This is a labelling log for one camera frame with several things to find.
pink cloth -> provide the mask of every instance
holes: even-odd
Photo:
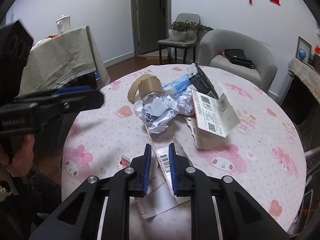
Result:
[[[152,135],[156,147],[167,147],[175,136],[195,167],[216,178],[234,177],[287,231],[299,209],[306,180],[306,161],[297,131],[282,109],[249,81],[217,68],[202,69],[219,95],[227,92],[241,123],[214,149],[197,150],[190,128],[178,115],[165,132]],[[145,73],[157,76],[164,85],[186,74],[187,65],[149,66],[101,89],[104,106],[81,112],[65,143],[63,199],[84,176],[113,176],[119,171],[121,155],[133,158],[143,154],[149,139],[127,93]],[[190,202],[144,220],[132,199],[130,239],[191,239]]]

door frame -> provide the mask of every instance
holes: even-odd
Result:
[[[131,21],[132,21],[132,34],[133,34],[133,48],[135,56],[140,55],[139,52],[139,30],[138,30],[138,15],[137,15],[137,0],[131,0]],[[171,26],[171,0],[167,0],[166,3],[166,12],[167,12],[167,22],[166,29]]]

picture frame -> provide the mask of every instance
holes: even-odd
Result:
[[[303,49],[306,52],[306,57],[305,59],[302,59],[299,56],[299,50]],[[312,50],[312,46],[310,43],[308,43],[306,40],[304,40],[303,38],[301,38],[300,36],[298,37],[298,44],[297,44],[297,51],[296,51],[296,58],[302,62],[305,63],[309,63],[309,59],[311,56],[311,50]]]

door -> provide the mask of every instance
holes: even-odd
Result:
[[[158,50],[157,41],[166,38],[166,0],[136,0],[140,54]]]

gray chair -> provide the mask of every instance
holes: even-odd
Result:
[[[177,22],[188,21],[188,22],[200,23],[200,16],[197,14],[181,13],[177,16],[176,21]],[[186,63],[188,49],[193,48],[193,62],[196,61],[196,46],[197,46],[196,38],[193,41],[171,41],[170,39],[159,40],[158,46],[159,46],[160,65],[162,65],[162,54],[161,54],[162,48],[174,48],[175,63],[177,63],[177,49],[184,49],[183,64]]]
[[[243,49],[246,58],[252,60],[256,69],[231,64],[220,54],[225,49]],[[226,70],[249,80],[265,92],[268,92],[277,73],[271,52],[260,41],[227,30],[213,30],[202,38],[199,64]]]

